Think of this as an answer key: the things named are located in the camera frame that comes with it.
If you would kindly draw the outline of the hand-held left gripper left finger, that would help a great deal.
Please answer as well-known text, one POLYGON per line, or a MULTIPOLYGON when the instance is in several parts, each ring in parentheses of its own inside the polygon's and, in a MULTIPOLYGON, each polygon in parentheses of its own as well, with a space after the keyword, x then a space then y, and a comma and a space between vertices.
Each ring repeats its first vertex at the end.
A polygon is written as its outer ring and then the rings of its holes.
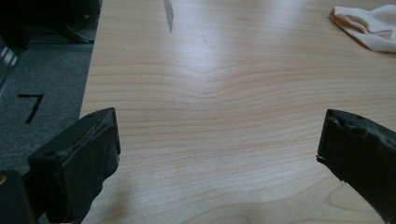
POLYGON ((115 109, 78 120, 28 157, 24 180, 34 215, 51 223, 81 222, 119 162, 115 109))

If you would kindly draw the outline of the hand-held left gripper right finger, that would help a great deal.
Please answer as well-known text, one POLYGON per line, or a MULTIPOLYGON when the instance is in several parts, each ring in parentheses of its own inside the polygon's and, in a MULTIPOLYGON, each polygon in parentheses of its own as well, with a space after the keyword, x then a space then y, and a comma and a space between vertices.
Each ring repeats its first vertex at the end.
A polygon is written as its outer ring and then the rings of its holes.
POLYGON ((362 116, 329 109, 317 161, 348 183, 387 223, 396 223, 396 132, 362 116))

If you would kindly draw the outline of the cream cloth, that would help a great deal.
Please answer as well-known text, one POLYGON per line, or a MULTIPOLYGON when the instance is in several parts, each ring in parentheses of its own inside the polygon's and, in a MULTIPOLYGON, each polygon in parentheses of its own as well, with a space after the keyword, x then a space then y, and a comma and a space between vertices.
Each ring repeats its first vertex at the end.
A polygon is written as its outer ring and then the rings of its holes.
POLYGON ((329 18, 366 48, 396 53, 396 5, 385 5, 373 10, 334 7, 329 18))

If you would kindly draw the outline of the dark equipment base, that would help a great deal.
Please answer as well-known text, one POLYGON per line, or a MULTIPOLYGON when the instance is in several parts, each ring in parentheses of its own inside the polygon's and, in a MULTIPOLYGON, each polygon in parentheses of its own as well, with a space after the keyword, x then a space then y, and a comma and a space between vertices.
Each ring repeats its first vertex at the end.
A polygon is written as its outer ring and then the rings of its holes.
POLYGON ((25 49, 29 35, 25 26, 32 22, 49 27, 75 44, 91 44, 68 25, 97 19, 103 0, 0 0, 0 37, 12 48, 25 49))

